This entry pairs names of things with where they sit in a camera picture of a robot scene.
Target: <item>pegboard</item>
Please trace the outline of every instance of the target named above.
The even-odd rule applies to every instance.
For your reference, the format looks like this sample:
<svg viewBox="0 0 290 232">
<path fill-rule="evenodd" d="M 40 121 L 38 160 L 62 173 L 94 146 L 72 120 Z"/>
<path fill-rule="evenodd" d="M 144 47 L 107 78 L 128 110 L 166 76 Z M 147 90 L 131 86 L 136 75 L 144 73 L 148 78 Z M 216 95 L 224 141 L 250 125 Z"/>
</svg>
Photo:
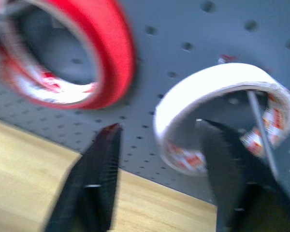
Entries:
<svg viewBox="0 0 290 232">
<path fill-rule="evenodd" d="M 155 106 L 183 78 L 217 65 L 221 54 L 268 71 L 290 90 L 290 0 L 119 2 L 138 56 L 134 83 L 124 99 L 102 110 L 62 111 L 33 105 L 0 84 L 0 119 L 77 151 L 85 149 L 100 128 L 120 122 L 124 126 L 122 169 L 212 203 L 206 176 L 184 176 L 160 159 L 152 130 Z M 27 20 L 22 24 L 26 37 L 34 38 L 35 22 Z M 64 75 L 67 60 L 74 76 L 90 73 L 94 67 L 86 62 L 77 40 L 62 31 L 52 33 L 56 36 L 44 43 L 28 39 L 39 59 L 54 73 Z M 69 44 L 65 54 L 57 50 L 63 43 Z M 260 99 L 264 108 L 264 96 Z M 255 124 L 243 92 L 213 100 L 191 114 L 191 120 L 196 117 L 224 122 L 240 131 Z M 275 150 L 275 157 L 279 176 L 290 193 L 290 137 Z"/>
</svg>

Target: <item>white tape roll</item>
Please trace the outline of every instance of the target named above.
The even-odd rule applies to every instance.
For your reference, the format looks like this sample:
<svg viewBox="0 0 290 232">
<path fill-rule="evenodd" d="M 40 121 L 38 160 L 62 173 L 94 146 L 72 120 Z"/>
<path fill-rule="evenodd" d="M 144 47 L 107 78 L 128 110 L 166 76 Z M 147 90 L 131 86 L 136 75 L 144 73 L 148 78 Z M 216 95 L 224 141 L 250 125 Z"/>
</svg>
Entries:
<svg viewBox="0 0 290 232">
<path fill-rule="evenodd" d="M 269 94 L 263 120 L 271 143 L 277 147 L 290 134 L 290 92 L 260 68 L 229 63 L 207 68 L 182 80 L 156 107 L 154 131 L 162 159 L 184 174 L 205 174 L 203 154 L 198 149 L 178 145 L 174 141 L 179 125 L 185 122 L 188 114 L 207 101 L 249 89 Z M 244 134 L 241 140 L 254 155 L 262 155 L 261 138 L 256 127 Z"/>
</svg>

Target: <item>red tape roll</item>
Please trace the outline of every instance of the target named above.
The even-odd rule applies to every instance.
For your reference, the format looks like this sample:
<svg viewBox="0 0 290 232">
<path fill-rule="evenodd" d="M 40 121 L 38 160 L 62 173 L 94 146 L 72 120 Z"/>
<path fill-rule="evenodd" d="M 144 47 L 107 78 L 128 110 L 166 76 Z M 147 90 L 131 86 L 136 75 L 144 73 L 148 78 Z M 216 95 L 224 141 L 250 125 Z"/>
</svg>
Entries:
<svg viewBox="0 0 290 232">
<path fill-rule="evenodd" d="M 10 40 L 13 36 L 7 33 L 12 30 L 2 32 L 0 27 L 9 69 L 7 83 L 31 101 L 48 107 L 99 109 L 118 101 L 132 81 L 134 50 L 129 28 L 117 3 L 113 0 L 27 1 L 61 21 L 96 54 L 100 82 L 84 91 L 84 86 L 75 88 L 77 85 L 54 77 L 35 62 L 32 65 L 27 62 L 28 58 L 23 58 L 15 39 Z M 64 86 L 65 91 L 61 92 L 60 88 L 57 91 L 57 83 Z"/>
</svg>

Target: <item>wooden surface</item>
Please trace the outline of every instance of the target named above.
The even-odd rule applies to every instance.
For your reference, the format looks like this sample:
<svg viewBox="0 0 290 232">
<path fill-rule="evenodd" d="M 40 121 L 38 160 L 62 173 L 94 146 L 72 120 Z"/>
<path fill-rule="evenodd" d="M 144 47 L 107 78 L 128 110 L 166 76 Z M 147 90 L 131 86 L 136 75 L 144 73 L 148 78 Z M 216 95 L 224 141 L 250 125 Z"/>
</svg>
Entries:
<svg viewBox="0 0 290 232">
<path fill-rule="evenodd" d="M 0 123 L 0 232 L 42 231 L 79 155 Z M 120 173 L 115 232 L 214 232 L 216 208 Z"/>
</svg>

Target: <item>double-sided tape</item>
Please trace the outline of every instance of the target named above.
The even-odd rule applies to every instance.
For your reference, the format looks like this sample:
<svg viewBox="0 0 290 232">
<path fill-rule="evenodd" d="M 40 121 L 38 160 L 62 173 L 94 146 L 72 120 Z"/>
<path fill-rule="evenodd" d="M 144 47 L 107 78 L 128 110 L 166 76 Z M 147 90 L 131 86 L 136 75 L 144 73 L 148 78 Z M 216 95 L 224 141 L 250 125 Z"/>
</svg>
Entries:
<svg viewBox="0 0 290 232">
<path fill-rule="evenodd" d="M 188 174 L 206 173 L 206 160 L 198 149 L 179 146 L 174 135 L 187 115 L 216 97 L 240 90 L 268 93 L 263 121 L 268 138 L 277 147 L 290 134 L 290 92 L 260 68 L 241 63 L 210 67 L 192 74 L 170 89 L 156 107 L 154 131 L 162 159 L 172 168 Z M 255 156 L 263 155 L 257 127 L 240 138 Z"/>
<path fill-rule="evenodd" d="M 26 50 L 10 19 L 0 22 L 0 41 L 8 66 L 5 82 L 32 102 L 44 106 L 104 108 L 127 91 L 134 71 L 129 28 L 113 0 L 26 0 L 50 13 L 73 33 L 98 63 L 96 82 L 77 85 L 55 76 Z"/>
</svg>

